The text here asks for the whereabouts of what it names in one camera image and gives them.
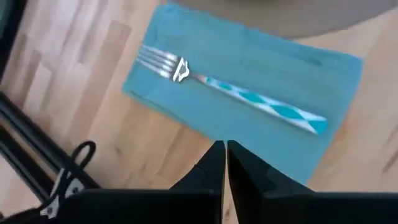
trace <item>black object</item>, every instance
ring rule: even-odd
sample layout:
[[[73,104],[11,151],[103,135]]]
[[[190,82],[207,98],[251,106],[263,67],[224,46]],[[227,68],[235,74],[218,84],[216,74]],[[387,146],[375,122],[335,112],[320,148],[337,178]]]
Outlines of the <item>black object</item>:
[[[228,162],[240,224],[398,222],[398,194],[313,192],[235,141]]]
[[[14,44],[22,16],[24,15],[26,3],[26,0],[12,0],[11,12],[0,38],[0,80],[6,69],[12,45]]]
[[[50,198],[54,182],[3,127],[0,127],[0,153],[40,201]]]
[[[24,141],[49,165],[56,173],[61,169],[77,170],[78,166],[64,150],[51,140],[36,124],[32,122],[8,97],[0,93],[0,116],[6,120]],[[78,172],[77,177],[87,189],[100,186],[85,172]]]
[[[76,150],[87,145],[82,144]],[[239,223],[397,223],[398,194],[318,193],[228,141],[229,182]],[[221,223],[225,148],[217,141],[170,190],[89,189],[14,215],[16,223]],[[65,195],[72,178],[61,178]],[[53,218],[39,212],[55,214]]]

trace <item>teal and white handle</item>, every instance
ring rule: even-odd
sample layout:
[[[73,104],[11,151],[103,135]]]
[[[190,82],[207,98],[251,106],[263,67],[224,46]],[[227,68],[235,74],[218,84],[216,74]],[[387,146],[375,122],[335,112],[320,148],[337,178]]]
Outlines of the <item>teal and white handle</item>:
[[[229,83],[221,82],[214,78],[197,74],[192,74],[192,76],[202,83],[216,88],[217,90],[220,90],[235,99],[241,100],[257,109],[310,131],[311,133],[317,135],[322,134],[328,127],[328,121],[322,116],[309,113],[307,111],[298,109],[295,106],[262,96]]]

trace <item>black metal frame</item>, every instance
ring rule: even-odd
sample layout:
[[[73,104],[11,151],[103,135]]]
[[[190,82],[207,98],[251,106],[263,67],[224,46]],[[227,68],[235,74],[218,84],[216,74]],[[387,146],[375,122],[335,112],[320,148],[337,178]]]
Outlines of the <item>black metal frame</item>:
[[[61,169],[78,170],[71,157],[33,123],[4,93],[0,93],[0,117],[37,153],[55,172]],[[52,180],[30,156],[1,128],[0,148],[2,155],[27,183],[31,191],[43,202],[50,195]],[[86,189],[100,186],[85,172],[76,172],[77,178]]]
[[[70,156],[14,105],[4,93],[0,93],[0,116],[12,126],[54,172],[59,173],[61,169],[78,169]],[[78,174],[80,175],[78,176],[79,180],[86,188],[100,187],[88,174],[84,172]]]
[[[40,201],[50,198],[54,181],[3,127],[0,127],[0,153]]]

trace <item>cloth napkin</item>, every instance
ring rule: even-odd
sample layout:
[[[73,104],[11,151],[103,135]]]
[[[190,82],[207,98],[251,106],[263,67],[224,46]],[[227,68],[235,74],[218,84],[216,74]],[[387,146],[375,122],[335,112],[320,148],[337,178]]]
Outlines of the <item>cloth napkin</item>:
[[[328,119],[316,136],[195,79],[166,80],[135,62],[123,92],[214,140],[233,139],[306,184],[353,99],[363,61],[263,34],[169,2],[159,6],[143,43],[188,60],[208,75]]]

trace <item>fork tines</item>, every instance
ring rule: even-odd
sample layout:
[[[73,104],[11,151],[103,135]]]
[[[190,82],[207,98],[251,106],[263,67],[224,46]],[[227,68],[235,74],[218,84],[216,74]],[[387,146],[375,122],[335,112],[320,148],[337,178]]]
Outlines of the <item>fork tines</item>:
[[[145,44],[139,49],[136,60],[164,78],[170,78],[178,66],[176,55]]]

